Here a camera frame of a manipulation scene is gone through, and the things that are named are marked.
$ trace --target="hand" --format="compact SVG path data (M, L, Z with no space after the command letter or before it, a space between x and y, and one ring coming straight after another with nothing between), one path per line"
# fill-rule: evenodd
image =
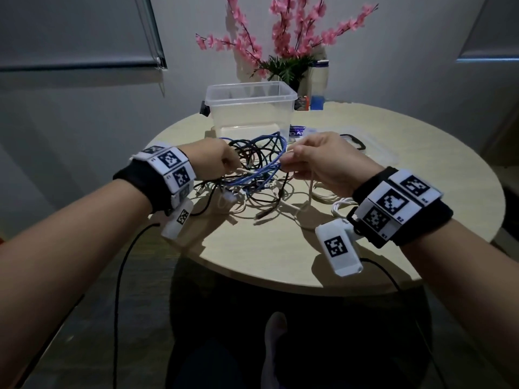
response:
M384 167L355 149L335 132L308 135L280 158L281 169L296 179L314 180L338 196L351 196Z
M178 148L189 158L199 180L215 180L242 166L236 151L222 139L205 138Z

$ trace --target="forearm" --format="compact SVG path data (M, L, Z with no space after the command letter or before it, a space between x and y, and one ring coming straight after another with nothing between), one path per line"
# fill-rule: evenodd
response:
M402 247L442 303L504 366L519 365L519 264L451 220Z
M151 205L116 180L0 247L0 387L9 384Z

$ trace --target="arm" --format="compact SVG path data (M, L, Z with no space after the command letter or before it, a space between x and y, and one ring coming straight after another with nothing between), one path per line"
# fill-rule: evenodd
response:
M220 139L179 148L199 179L241 166ZM0 387L15 379L151 211L140 190L114 180L0 246Z
M519 366L519 263L451 220L402 252L465 329Z
M313 176L339 196L351 196L384 169L335 133L310 135L290 149L281 158L284 171L298 179ZM455 220L402 252L463 327L504 366L516 369L519 263Z

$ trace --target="green foliage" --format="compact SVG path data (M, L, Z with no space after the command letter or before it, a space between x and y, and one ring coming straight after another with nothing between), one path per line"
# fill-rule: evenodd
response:
M275 75L279 76L283 82L292 86L294 83L299 83L303 74L308 70L308 67L315 61L313 56L304 55L294 58L280 58L278 56L269 56L268 60L261 61L258 68L266 69L270 72L269 80Z

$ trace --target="table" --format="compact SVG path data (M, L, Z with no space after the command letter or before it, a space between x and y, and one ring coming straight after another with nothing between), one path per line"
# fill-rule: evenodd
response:
M386 109L362 104L326 103L323 111L295 111L294 125L340 130L347 125L364 130L399 156L398 167L411 169L445 193L444 202L454 218L491 241L504 216L500 183L472 149L455 137L422 121ZM174 145L211 134L212 119L189 116L168 127L155 139ZM308 187L291 182L292 204L307 200ZM272 213L263 221L252 219L258 209L247 207L237 215L221 213L212 201L208 214L191 217L176 241L181 253L223 275L250 284L302 294L360 296L394 292L388 278L365 264L357 275L338 277L321 253L313 231L301 229L290 216ZM195 205L194 212L204 202ZM330 205L312 202L311 221L332 219ZM393 243L373 247L358 242L359 255L384 266L402 288L421 284L421 278Z

